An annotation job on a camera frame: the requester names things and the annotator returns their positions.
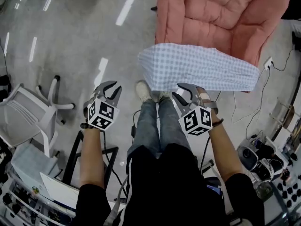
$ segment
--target black shirt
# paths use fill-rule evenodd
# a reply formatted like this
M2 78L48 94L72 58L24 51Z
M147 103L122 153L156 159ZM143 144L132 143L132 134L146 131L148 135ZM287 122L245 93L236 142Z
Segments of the black shirt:
M229 225L223 198L206 186L194 156L187 148L170 144L159 159L144 146L128 158L128 200L120 220L127 225ZM234 212L254 226L264 225L263 202L245 174L225 183ZM72 225L103 225L110 213L105 190L80 188Z

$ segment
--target white box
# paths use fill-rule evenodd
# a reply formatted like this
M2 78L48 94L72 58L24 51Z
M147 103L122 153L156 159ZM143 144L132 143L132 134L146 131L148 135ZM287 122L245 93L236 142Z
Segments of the white box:
M179 119L182 130L198 136L212 129L211 108L197 106Z
M88 105L88 124L101 130L107 130L116 120L119 109L96 98Z

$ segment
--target shoe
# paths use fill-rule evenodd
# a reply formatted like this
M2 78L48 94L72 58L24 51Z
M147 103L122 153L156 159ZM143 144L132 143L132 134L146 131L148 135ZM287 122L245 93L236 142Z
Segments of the shoe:
M170 98L170 93L168 91L160 91L158 102L161 101L162 97Z
M136 83L136 94L140 98L141 102L144 103L148 99L152 100L150 94L150 87L145 81L138 81Z

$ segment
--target person's leg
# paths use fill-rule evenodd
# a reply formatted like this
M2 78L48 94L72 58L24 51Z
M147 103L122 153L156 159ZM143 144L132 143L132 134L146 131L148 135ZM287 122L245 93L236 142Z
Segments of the person's leg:
M160 151L156 103L152 100L149 88L144 81L137 83L136 92L143 104L137 122L136 135L132 146L127 151L127 156L142 145L156 156Z
M161 151L171 143L182 145L191 150L187 138L178 122L179 116L167 93L159 97Z

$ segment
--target blue checkered cloth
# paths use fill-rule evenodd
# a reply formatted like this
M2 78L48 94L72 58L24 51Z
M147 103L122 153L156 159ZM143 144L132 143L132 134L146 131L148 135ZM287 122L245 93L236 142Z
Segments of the blue checkered cloth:
M252 91L259 69L215 48L173 43L156 44L138 55L151 90L171 91L177 83L206 90Z

